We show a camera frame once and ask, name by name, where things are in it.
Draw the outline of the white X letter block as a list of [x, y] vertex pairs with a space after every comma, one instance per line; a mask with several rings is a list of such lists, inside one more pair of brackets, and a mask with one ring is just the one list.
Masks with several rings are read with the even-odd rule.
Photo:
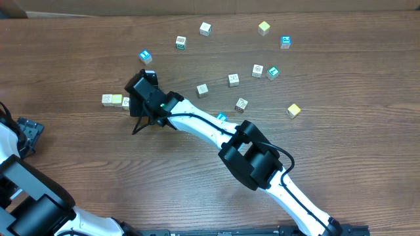
[[129, 97], [123, 97], [121, 107], [123, 109], [129, 110], [129, 108], [130, 108], [130, 98]]

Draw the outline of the red letter white block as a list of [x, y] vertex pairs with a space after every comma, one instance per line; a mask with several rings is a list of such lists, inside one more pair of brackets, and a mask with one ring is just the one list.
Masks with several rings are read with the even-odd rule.
[[111, 94], [103, 94], [102, 95], [102, 105], [103, 106], [113, 106], [112, 95]]

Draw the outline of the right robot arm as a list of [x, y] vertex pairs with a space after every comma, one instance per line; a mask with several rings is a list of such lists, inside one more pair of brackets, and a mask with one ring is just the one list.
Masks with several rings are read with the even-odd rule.
[[215, 145], [230, 173], [245, 187], [269, 194], [295, 221], [305, 235], [340, 235], [343, 228], [320, 210], [293, 183], [290, 168], [280, 162], [284, 149], [271, 144], [250, 121], [229, 123], [198, 109], [176, 92], [164, 93], [157, 75], [142, 69], [125, 85], [130, 109], [149, 125], [165, 125]]

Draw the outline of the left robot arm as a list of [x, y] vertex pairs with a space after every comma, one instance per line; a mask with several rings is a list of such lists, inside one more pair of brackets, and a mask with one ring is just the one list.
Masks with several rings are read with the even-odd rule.
[[59, 184], [22, 160], [26, 134], [1, 111], [2, 235], [139, 235], [125, 222], [76, 207]]

